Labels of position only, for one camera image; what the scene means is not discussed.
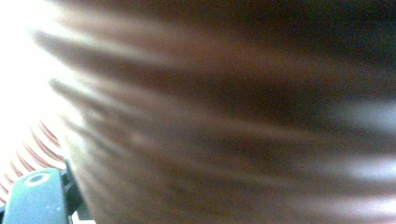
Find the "hair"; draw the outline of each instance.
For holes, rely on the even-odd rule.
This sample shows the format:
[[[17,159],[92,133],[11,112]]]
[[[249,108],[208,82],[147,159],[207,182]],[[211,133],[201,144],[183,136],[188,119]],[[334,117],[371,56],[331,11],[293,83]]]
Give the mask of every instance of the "hair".
[[[98,224],[394,220],[393,1],[53,4],[32,33]]]

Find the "striped fabric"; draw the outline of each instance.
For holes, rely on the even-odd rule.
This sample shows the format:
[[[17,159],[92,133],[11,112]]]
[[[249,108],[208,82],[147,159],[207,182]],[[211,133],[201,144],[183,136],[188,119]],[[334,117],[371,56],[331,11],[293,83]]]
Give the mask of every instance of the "striped fabric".
[[[48,167],[65,168],[65,152],[42,121],[33,125],[23,140],[9,158],[7,168],[0,173],[0,206],[6,203],[12,183],[22,175]]]

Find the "red and white striped fabric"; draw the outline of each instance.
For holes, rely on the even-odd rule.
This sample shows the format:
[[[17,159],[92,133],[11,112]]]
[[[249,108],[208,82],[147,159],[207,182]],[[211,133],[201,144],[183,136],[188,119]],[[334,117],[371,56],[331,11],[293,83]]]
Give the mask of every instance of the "red and white striped fabric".
[[[6,203],[12,183],[22,175],[48,167],[64,169],[65,151],[57,137],[42,122],[33,125],[21,146],[13,152],[6,169],[0,173],[0,206]]]

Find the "brown hair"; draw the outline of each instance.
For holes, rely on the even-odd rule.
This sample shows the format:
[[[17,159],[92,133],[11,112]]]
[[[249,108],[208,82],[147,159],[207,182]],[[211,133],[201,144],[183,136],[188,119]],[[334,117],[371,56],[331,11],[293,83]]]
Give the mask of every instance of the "brown hair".
[[[392,3],[337,4],[53,4],[35,41],[71,68],[50,85],[96,222],[395,220]]]

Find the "black object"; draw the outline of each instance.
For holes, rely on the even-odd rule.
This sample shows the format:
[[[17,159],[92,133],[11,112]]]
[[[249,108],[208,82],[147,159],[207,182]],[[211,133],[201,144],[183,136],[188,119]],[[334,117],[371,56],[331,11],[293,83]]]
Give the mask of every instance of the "black object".
[[[69,224],[69,217],[90,220],[68,161],[66,170],[34,171],[17,180],[6,206],[0,207],[0,224]]]

